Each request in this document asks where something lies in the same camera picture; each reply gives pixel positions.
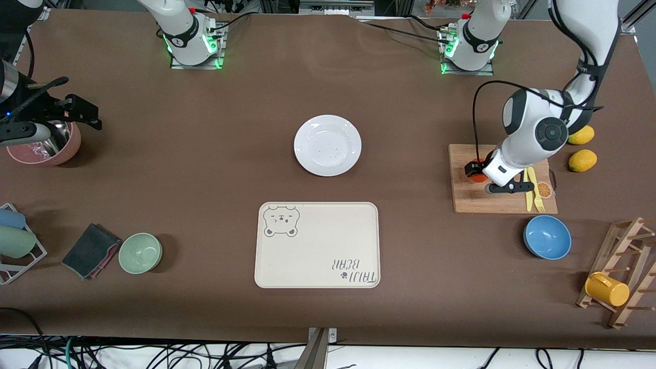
dark towel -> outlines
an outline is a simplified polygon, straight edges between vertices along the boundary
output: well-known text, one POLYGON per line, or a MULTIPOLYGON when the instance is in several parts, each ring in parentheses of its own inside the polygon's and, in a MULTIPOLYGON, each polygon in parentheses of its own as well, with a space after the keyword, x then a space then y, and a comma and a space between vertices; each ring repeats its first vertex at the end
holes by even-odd
POLYGON ((108 258, 113 256, 116 251, 114 246, 120 242, 119 238, 107 230, 98 225, 89 224, 71 251, 66 254, 62 264, 76 272, 82 279, 91 274, 95 277, 98 273, 94 273, 94 271, 101 264, 104 266, 109 261, 108 258))

ceramic plate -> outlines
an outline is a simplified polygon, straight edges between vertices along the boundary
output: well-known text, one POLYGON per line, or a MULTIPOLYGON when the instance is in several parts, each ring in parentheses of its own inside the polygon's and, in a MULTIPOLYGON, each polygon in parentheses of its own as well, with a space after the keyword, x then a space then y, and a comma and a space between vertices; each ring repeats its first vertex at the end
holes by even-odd
POLYGON ((360 157, 362 141, 358 130, 338 116, 318 116, 303 123, 294 138, 298 162, 322 177, 340 175, 360 157))

orange slice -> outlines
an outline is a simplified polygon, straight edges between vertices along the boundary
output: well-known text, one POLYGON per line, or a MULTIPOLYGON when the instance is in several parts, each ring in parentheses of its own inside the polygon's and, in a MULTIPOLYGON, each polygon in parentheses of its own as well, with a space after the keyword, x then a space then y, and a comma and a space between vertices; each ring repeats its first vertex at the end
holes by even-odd
POLYGON ((540 193, 541 198, 550 198, 554 194, 551 186, 546 182, 539 182, 537 184, 537 191, 540 193))

metal bracket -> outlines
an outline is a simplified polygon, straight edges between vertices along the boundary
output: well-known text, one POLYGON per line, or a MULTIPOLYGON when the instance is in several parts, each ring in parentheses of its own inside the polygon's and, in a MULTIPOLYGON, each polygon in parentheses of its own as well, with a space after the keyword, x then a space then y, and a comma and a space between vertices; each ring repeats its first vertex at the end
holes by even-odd
MULTIPOLYGON (((318 328, 310 328, 310 331, 308 332, 308 342, 312 341, 312 336, 314 336, 314 332, 316 332, 318 328)), ((328 328, 328 343, 336 343, 337 342, 337 328, 328 328)))
POLYGON ((303 349, 294 369, 325 369, 328 343, 337 339, 336 328, 310 328, 310 342, 303 349))

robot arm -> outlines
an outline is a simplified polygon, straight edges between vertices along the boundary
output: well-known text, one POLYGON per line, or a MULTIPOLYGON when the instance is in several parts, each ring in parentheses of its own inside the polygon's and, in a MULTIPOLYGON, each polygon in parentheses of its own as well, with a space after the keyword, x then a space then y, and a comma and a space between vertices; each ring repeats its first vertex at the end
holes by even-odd
POLYGON ((469 19, 460 19, 456 23, 457 44, 445 56, 463 70, 483 68, 499 44, 499 35, 510 19, 511 11, 509 0, 478 3, 469 19))
POLYGON ((195 66, 217 53, 213 18, 192 14, 184 0, 137 1, 155 17, 171 54, 181 64, 195 66))
POLYGON ((555 154, 590 121, 594 101, 619 35, 618 0, 550 0, 556 27, 581 48, 576 76, 563 91, 519 90, 503 108, 508 137, 482 172, 504 186, 526 167, 555 154))

